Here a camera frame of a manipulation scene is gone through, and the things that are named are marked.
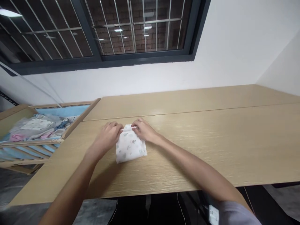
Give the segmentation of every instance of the wooden crib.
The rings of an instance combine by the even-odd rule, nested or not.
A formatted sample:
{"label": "wooden crib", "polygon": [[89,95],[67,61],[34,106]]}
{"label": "wooden crib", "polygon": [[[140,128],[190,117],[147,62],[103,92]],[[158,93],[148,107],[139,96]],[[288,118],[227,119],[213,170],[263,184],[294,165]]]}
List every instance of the wooden crib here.
{"label": "wooden crib", "polygon": [[[0,151],[4,151],[4,148],[10,148],[14,151],[21,152],[22,154],[28,155],[34,159],[22,159],[13,156],[0,158],[0,168],[5,168],[21,173],[31,174],[37,171],[57,149],[57,144],[61,144],[70,133],[78,126],[78,124],[86,117],[86,115],[95,107],[100,101],[100,98],[95,101],[89,102],[71,102],[62,103],[62,107],[89,105],[89,107],[66,129],[61,139],[56,140],[32,140],[22,142],[3,142],[0,143]],[[26,104],[15,106],[9,110],[0,113],[0,137],[7,134],[10,129],[22,118],[30,118],[37,113],[37,108],[59,108],[58,105],[36,105],[29,106]],[[17,147],[26,149],[27,152],[22,151]]]}

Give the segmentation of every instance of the sleeve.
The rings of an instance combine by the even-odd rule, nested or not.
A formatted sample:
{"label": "sleeve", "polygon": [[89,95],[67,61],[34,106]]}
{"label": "sleeve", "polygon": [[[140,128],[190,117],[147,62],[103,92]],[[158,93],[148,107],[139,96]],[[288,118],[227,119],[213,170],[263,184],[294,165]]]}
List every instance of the sleeve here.
{"label": "sleeve", "polygon": [[221,202],[219,216],[220,225],[261,225],[253,213],[236,202]]}

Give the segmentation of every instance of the window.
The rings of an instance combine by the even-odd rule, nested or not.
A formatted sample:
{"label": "window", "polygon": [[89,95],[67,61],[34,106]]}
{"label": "window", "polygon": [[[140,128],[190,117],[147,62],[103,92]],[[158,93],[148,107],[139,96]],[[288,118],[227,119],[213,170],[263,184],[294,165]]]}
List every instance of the window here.
{"label": "window", "polygon": [[194,60],[210,0],[2,0],[0,60],[21,75]]}

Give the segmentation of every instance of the glass pane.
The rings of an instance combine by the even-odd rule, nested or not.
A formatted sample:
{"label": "glass pane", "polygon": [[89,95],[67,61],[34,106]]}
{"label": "glass pane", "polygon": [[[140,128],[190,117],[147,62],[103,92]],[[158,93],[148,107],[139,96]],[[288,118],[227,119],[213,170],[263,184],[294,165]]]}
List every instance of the glass pane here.
{"label": "glass pane", "polygon": [[191,2],[86,0],[104,55],[183,49]]}
{"label": "glass pane", "polygon": [[0,6],[21,15],[0,16],[0,41],[9,49],[0,47],[0,54],[9,62],[92,56],[70,0],[2,0]]}

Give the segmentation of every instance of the metal window bars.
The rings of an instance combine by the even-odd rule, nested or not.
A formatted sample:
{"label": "metal window bars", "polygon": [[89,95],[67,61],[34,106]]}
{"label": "metal window bars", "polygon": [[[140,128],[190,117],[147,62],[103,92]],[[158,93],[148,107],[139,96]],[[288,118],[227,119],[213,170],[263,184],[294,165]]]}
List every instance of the metal window bars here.
{"label": "metal window bars", "polygon": [[[42,44],[42,42],[40,41],[40,39],[36,36],[36,34],[39,34],[39,33],[45,33],[47,36],[48,36],[48,33],[49,32],[57,32],[64,44],[64,46],[66,47],[66,49],[68,50],[70,56],[73,58],[73,55],[70,51],[70,49],[68,48],[68,45],[66,44],[64,38],[62,37],[61,33],[60,32],[63,32],[63,31],[70,31],[74,41],[75,41],[75,44],[81,54],[81,56],[83,57],[83,54],[82,54],[82,51],[74,37],[74,34],[72,31],[74,30],[82,30],[82,27],[81,27],[81,24],[80,24],[80,21],[78,19],[78,16],[77,16],[77,13],[75,12],[75,9],[74,9],[74,6],[72,4],[72,1],[70,0],[71,4],[72,4],[72,7],[73,7],[73,10],[76,14],[76,17],[78,19],[78,22],[80,24],[80,27],[70,27],[66,18],[65,18],[65,15],[64,13],[62,12],[61,8],[60,8],[60,5],[58,3],[57,0],[55,0],[56,4],[57,4],[57,7],[67,25],[68,28],[63,28],[63,29],[58,29],[54,20],[52,19],[49,11],[47,10],[46,6],[44,5],[43,3],[43,0],[40,0],[43,8],[45,9],[48,17],[50,18],[53,26],[55,29],[53,30],[46,30],[45,27],[42,25],[41,21],[39,20],[39,18],[37,17],[36,13],[34,12],[34,10],[32,9],[31,5],[29,4],[29,2],[27,0],[25,0],[26,3],[28,4],[30,10],[32,11],[32,13],[34,14],[35,18],[37,19],[37,21],[39,22],[39,24],[41,25],[42,29],[41,31],[33,31],[32,28],[30,27],[30,25],[28,24],[28,22],[26,21],[26,19],[23,17],[23,20],[24,22],[28,25],[29,29],[31,30],[30,32],[21,32],[21,30],[17,27],[17,25],[13,22],[13,20],[11,18],[9,18],[10,22],[15,26],[15,28],[18,30],[18,32],[23,36],[23,38],[26,40],[26,42],[29,44],[29,46],[32,48],[32,50],[36,53],[36,55],[40,58],[40,60],[44,60],[39,54],[38,52],[35,50],[35,48],[31,45],[31,43],[28,41],[28,39],[25,37],[25,34],[33,34],[36,39],[38,40],[38,42],[41,44],[41,46],[43,47],[43,49],[45,50],[45,52],[48,54],[48,56],[52,58],[52,56],[49,54],[49,52],[47,51],[47,49],[45,48],[45,46]],[[102,10],[102,13],[103,13],[103,17],[104,17],[104,21],[105,21],[105,24],[104,25],[95,25],[94,23],[94,20],[92,18],[92,15],[91,15],[91,12],[90,12],[90,9],[89,9],[89,6],[88,6],[88,3],[87,3],[87,0],[84,0],[85,1],[85,4],[86,4],[86,7],[88,9],[88,13],[89,13],[89,16],[90,16],[90,19],[91,19],[91,22],[92,22],[92,28],[94,29],[95,33],[96,33],[96,36],[97,36],[97,41],[99,42],[99,46],[101,48],[101,51],[103,53],[103,55],[105,55],[105,52],[102,48],[102,45],[101,45],[101,42],[100,42],[100,38],[99,37],[99,34],[96,30],[96,28],[106,28],[107,29],[107,33],[108,33],[108,36],[109,36],[109,40],[110,40],[110,44],[111,44],[111,47],[112,47],[112,51],[113,51],[113,54],[115,54],[115,50],[114,50],[114,47],[113,47],[113,42],[112,42],[112,39],[111,39],[111,35],[110,35],[110,32],[109,32],[109,28],[114,28],[114,27],[118,27],[119,29],[121,29],[122,26],[130,26],[130,29],[131,29],[131,37],[132,37],[132,44],[133,44],[133,50],[134,52],[136,53],[137,52],[137,45],[136,45],[136,39],[135,39],[135,30],[134,30],[134,25],[146,25],[146,24],[151,24],[151,23],[155,23],[156,24],[156,32],[155,32],[155,50],[157,51],[157,47],[158,47],[158,23],[164,23],[164,22],[168,22],[168,29],[167,29],[167,50],[168,50],[168,43],[169,43],[169,32],[170,32],[170,22],[172,21],[180,21],[180,28],[179,28],[179,34],[178,34],[178,41],[177,41],[177,49],[179,47],[179,38],[180,38],[180,32],[181,32],[181,27],[182,27],[182,20],[183,20],[183,12],[184,12],[184,5],[185,5],[185,0],[183,0],[183,5],[182,5],[182,13],[181,13],[181,18],[170,18],[171,16],[171,4],[172,4],[172,0],[170,0],[170,6],[169,6],[169,17],[168,19],[160,19],[158,20],[158,0],[156,0],[156,20],[151,20],[151,21],[145,21],[145,8],[144,8],[144,0],[142,0],[142,4],[143,4],[143,22],[134,22],[133,21],[133,10],[132,10],[132,3],[131,3],[131,0],[127,0],[127,6],[128,6],[128,15],[129,15],[129,23],[120,23],[120,20],[119,20],[119,15],[118,15],[118,8],[117,8],[117,4],[116,4],[116,0],[114,0],[114,5],[115,5],[115,9],[116,9],[116,14],[117,14],[117,20],[118,20],[118,24],[108,24],[107,23],[107,20],[106,20],[106,16],[105,16],[105,13],[104,13],[104,8],[103,8],[103,5],[102,5],[102,2],[101,0],[99,0],[100,2],[100,6],[101,6],[101,10]],[[18,10],[18,8],[16,7],[16,5],[13,3],[12,0],[10,0],[10,2],[13,4],[13,6],[15,7],[15,9],[18,11],[19,14],[21,14],[21,12]],[[28,53],[26,53],[26,51],[21,47],[21,45],[16,41],[15,38],[13,38],[13,36],[8,32],[8,30],[0,23],[0,26],[6,31],[6,33],[12,38],[12,40],[18,45],[18,47],[27,55],[27,57],[32,61],[32,58],[28,55]],[[124,46],[124,41],[123,41],[123,34],[122,34],[122,31],[120,31],[120,37],[121,37],[121,40],[122,40],[122,46],[123,46],[123,51],[124,53],[126,53],[125,51],[125,46]],[[55,46],[54,42],[50,39],[52,45],[54,46],[54,48],[56,49],[57,53],[59,54],[60,58],[63,58],[63,56],[61,55],[59,49]],[[145,41],[145,51],[147,51],[147,43],[146,43],[146,37],[144,37],[144,41]]]}
{"label": "metal window bars", "polygon": [[[58,9],[59,9],[60,13],[62,14],[62,17],[63,17],[63,19],[64,19],[64,21],[65,21],[65,23],[66,23],[67,27],[70,29],[70,26],[69,26],[69,24],[68,24],[68,22],[67,22],[67,20],[66,20],[66,18],[65,18],[65,15],[64,15],[64,14],[63,14],[63,12],[62,12],[62,9],[61,9],[61,8],[60,8],[60,6],[59,6],[59,3],[58,3],[58,1],[57,1],[57,0],[55,0],[55,2],[56,2],[56,4],[57,4],[57,7],[58,7]],[[75,37],[74,37],[74,34],[73,34],[73,32],[72,32],[72,31],[70,31],[70,33],[71,33],[71,35],[72,35],[72,37],[73,37],[73,39],[74,39],[74,41],[75,41],[75,43],[76,43],[76,45],[77,45],[77,48],[78,48],[78,50],[79,50],[79,52],[80,52],[81,56],[83,57],[83,54],[82,54],[82,52],[81,52],[81,50],[80,50],[80,47],[78,46],[78,43],[77,43],[77,41],[76,41],[76,39],[75,39]]]}
{"label": "metal window bars", "polygon": [[60,38],[62,39],[62,41],[63,41],[63,43],[64,43],[65,47],[67,48],[67,50],[68,50],[68,52],[69,52],[70,56],[73,58],[73,55],[72,55],[72,53],[70,52],[70,50],[69,50],[69,48],[68,48],[68,46],[67,46],[67,44],[66,44],[65,40],[63,39],[62,35],[60,34],[59,30],[57,29],[57,26],[56,26],[56,24],[54,23],[54,21],[53,21],[53,19],[52,19],[51,15],[49,14],[49,12],[48,12],[48,10],[47,10],[46,6],[44,5],[44,3],[43,3],[43,1],[42,1],[42,0],[40,0],[40,2],[41,2],[41,4],[43,5],[43,7],[44,7],[44,9],[45,9],[45,11],[46,11],[46,13],[47,13],[47,15],[49,16],[49,18],[50,18],[50,20],[51,20],[51,22],[52,22],[53,26],[54,26],[54,27],[55,27],[55,29],[56,29],[56,30],[53,30],[53,31],[57,31],[57,33],[59,34]]}

